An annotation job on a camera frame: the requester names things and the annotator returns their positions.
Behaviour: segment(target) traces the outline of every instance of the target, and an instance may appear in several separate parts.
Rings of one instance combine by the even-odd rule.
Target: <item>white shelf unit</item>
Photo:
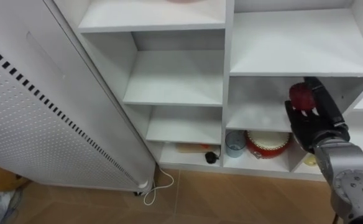
[[[348,117],[363,113],[363,0],[55,2],[161,166],[318,179],[296,143],[269,160],[225,151],[226,130],[290,132],[283,104],[304,76],[363,148],[363,114]],[[220,145],[220,160],[177,142]]]

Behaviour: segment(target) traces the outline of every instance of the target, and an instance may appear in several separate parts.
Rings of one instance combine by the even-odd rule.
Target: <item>small black object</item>
[[[205,153],[205,159],[208,164],[214,164],[219,157],[214,152]]]

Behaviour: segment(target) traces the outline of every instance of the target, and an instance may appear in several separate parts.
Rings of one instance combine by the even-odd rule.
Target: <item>white cable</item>
[[[161,187],[156,187],[155,186],[155,181],[153,181],[153,185],[154,185],[154,188],[151,189],[149,192],[146,193],[146,195],[144,196],[144,199],[143,199],[143,202],[144,202],[144,205],[147,205],[147,206],[150,206],[152,205],[154,202],[155,202],[155,197],[157,196],[157,189],[164,189],[164,188],[167,188],[167,187],[170,187],[172,186],[174,183],[175,183],[175,179],[170,175],[170,174],[167,174],[165,171],[163,171],[161,168],[158,167],[158,169],[165,175],[167,175],[168,177],[171,178],[172,180],[172,183],[166,185],[166,186],[161,186]],[[154,198],[152,199],[152,201],[150,203],[147,203],[145,200],[147,198],[147,196],[154,191]]]

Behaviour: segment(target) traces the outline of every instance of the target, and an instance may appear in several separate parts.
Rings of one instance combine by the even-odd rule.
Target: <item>tiled floor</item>
[[[331,223],[325,182],[167,170],[175,184],[148,207],[130,192],[30,184],[10,224]],[[157,176],[157,185],[169,182]]]

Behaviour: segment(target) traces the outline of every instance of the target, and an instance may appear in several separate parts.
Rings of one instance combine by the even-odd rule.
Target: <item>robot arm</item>
[[[331,205],[337,216],[344,223],[363,223],[363,152],[349,142],[348,127],[323,84],[307,77],[305,85],[316,111],[302,112],[286,101],[292,132],[303,150],[315,155],[331,187]]]

